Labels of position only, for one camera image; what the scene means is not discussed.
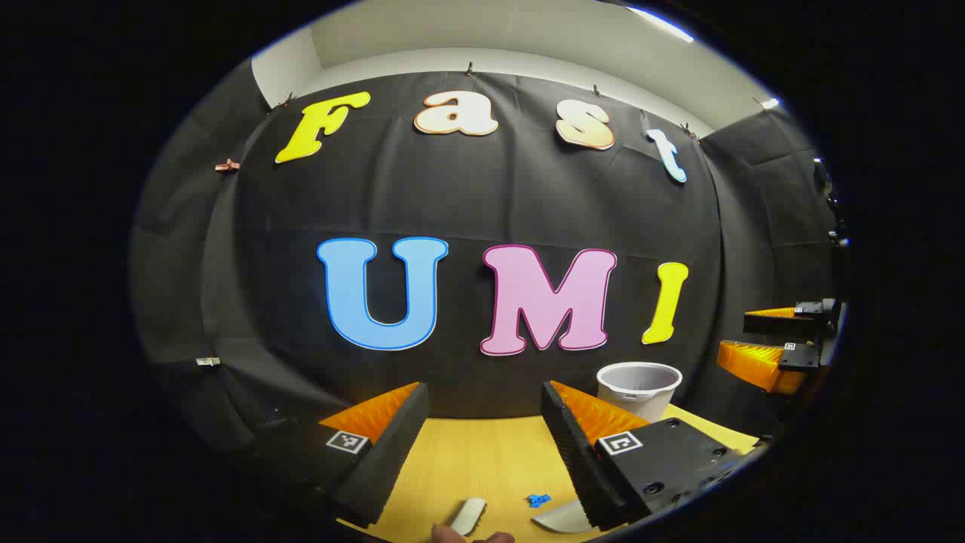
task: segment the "yellow letter i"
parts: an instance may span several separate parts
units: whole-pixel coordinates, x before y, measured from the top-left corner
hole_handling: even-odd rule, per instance
[[[653,312],[653,322],[641,338],[644,345],[667,341],[674,335],[676,303],[680,300],[680,287],[689,273],[687,267],[679,262],[668,262],[657,268],[660,297],[657,299],[657,309]]]

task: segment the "blue letter u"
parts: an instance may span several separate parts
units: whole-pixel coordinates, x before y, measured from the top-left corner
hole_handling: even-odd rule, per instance
[[[449,246],[435,238],[404,238],[392,252],[405,263],[406,312],[387,325],[369,315],[366,264],[375,258],[375,243],[357,238],[329,240],[318,246],[325,265],[325,292],[332,326],[345,339],[366,349],[400,351],[419,345],[435,329],[435,268]]]

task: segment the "orange ridged gripper pad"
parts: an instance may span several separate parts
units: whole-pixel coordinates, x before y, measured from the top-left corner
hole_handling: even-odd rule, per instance
[[[759,317],[772,317],[775,319],[793,319],[793,307],[779,307],[777,309],[761,309],[759,311],[748,311],[747,315],[757,315]]]
[[[805,374],[778,369],[783,354],[781,347],[721,341],[717,365],[766,392],[793,394],[804,382]]]
[[[365,436],[376,443],[389,422],[396,416],[399,407],[405,403],[409,394],[418,385],[419,383],[416,382],[390,390],[345,411],[333,414],[319,421],[318,424]]]
[[[634,430],[642,426],[647,426],[649,422],[639,418],[633,413],[624,411],[617,406],[608,404],[603,400],[590,396],[586,392],[577,390],[570,386],[550,381],[560,397],[563,398],[566,406],[576,418],[576,423],[586,434],[590,445],[596,445],[596,440],[612,436],[620,432]]]

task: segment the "black curtain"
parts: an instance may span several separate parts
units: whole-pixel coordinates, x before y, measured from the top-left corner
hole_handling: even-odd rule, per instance
[[[447,90],[487,96],[499,128],[484,137],[416,131],[423,99]],[[350,109],[318,153],[274,162],[305,106],[361,91],[371,102]],[[601,152],[562,141],[554,123],[566,99],[603,107],[616,144]],[[676,145],[685,184],[667,174],[648,129]],[[240,171],[215,173],[227,157]],[[698,143],[618,100],[498,73],[378,77],[269,112],[246,63],[184,121],[148,180],[132,255],[139,328],[182,412],[222,448],[287,416],[334,413],[413,381],[429,383],[430,416],[533,415],[541,382],[595,393],[596,370],[626,360],[678,368],[678,405],[763,433],[774,406],[716,367],[716,344],[743,338],[735,333],[745,310],[828,296],[827,216],[810,181],[813,157],[781,112]],[[407,236],[450,246],[439,263],[434,333],[405,351],[349,344],[329,322],[315,249],[338,237],[376,243],[369,310],[395,322],[405,312],[404,272],[391,246]],[[494,291],[482,257],[501,243],[531,245],[554,286],[579,250],[617,253],[608,343],[568,352],[554,341],[539,351],[521,325],[525,352],[482,354]],[[686,264],[690,275],[674,337],[644,346],[664,262]],[[202,367],[197,357],[222,363]]]
[[[743,332],[743,313],[832,298],[828,232],[835,220],[813,181],[819,151],[781,109],[701,140],[720,206],[721,289],[702,371],[681,407],[752,435],[781,428],[784,397],[768,396],[716,364],[721,340],[783,345]]]

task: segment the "ceiling light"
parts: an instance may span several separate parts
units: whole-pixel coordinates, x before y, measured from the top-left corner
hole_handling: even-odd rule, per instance
[[[638,9],[636,9],[636,8],[627,8],[627,9],[630,10],[631,12],[633,12],[633,13],[641,16],[641,17],[643,17],[644,19],[652,22],[653,24],[659,26],[660,28],[663,28],[663,29],[666,30],[667,32],[670,32],[670,33],[673,34],[674,36],[677,36],[678,38],[680,38],[681,40],[684,40],[684,41],[687,42],[687,43],[690,43],[690,42],[692,42],[692,41],[694,40],[693,38],[691,38],[690,36],[688,36],[686,32],[680,30],[679,28],[675,27],[673,24],[671,24],[671,23],[663,20],[662,18],[660,18],[660,17],[658,17],[658,16],[654,16],[654,15],[648,14],[647,12],[644,12],[644,11],[642,11],[642,10],[638,10]]]

